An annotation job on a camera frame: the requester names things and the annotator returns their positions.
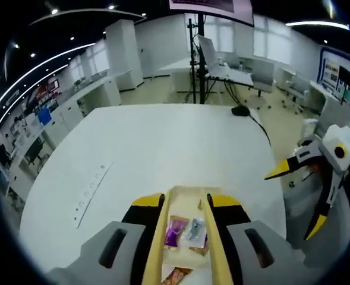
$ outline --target black chair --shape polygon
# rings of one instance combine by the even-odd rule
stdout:
[[[39,173],[41,168],[44,166],[45,162],[48,160],[49,155],[45,154],[43,157],[40,157],[40,152],[43,149],[44,141],[42,141],[40,138],[37,138],[37,140],[31,145],[31,147],[28,149],[25,158],[28,162],[28,164],[33,164],[36,159],[39,159],[39,164],[37,165],[37,172]]]

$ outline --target black mouse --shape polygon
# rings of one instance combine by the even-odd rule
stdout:
[[[232,108],[232,114],[234,116],[247,117],[250,115],[250,110],[248,109],[248,107],[241,105]]]

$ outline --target candy wrapper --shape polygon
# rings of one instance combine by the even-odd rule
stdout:
[[[208,246],[208,235],[205,236],[205,242],[204,242],[204,246],[202,248],[195,248],[195,247],[190,247],[189,248],[191,251],[194,251],[198,254],[201,254],[202,256],[205,256],[205,254],[208,252],[209,250],[209,246]]]
[[[205,221],[195,218],[184,235],[182,235],[181,246],[202,248],[204,246],[205,236]]]
[[[182,231],[187,226],[189,219],[178,216],[171,216],[164,241],[164,247],[168,249],[177,249],[177,240]]]
[[[162,282],[162,285],[176,285],[190,272],[192,272],[192,269],[175,267],[170,275]]]

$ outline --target white round table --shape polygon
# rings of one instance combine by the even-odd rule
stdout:
[[[76,229],[73,206],[105,162],[113,165]],[[280,180],[264,180],[275,166],[262,129],[250,118],[233,116],[230,107],[98,108],[63,140],[36,178],[20,241],[44,273],[67,267],[79,257],[81,245],[111,221],[120,221],[135,199],[175,185],[221,187],[241,201],[251,220],[285,238]]]

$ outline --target purple snack package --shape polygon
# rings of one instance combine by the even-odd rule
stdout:
[[[189,219],[178,216],[170,216],[170,222],[165,237],[164,245],[168,249],[177,248],[177,239],[181,235],[182,231],[187,226]]]

